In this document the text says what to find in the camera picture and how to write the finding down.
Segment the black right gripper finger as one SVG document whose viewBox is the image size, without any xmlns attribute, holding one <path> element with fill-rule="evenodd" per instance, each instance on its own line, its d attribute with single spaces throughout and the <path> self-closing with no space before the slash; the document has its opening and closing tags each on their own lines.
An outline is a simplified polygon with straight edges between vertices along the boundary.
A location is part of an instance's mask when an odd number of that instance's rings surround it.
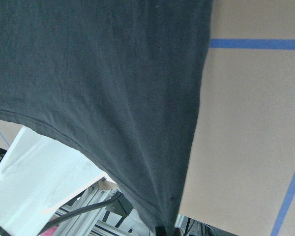
<svg viewBox="0 0 295 236">
<path fill-rule="evenodd" d="M 167 236 L 167 231 L 164 226 L 155 227 L 155 235 L 156 236 Z"/>
</svg>

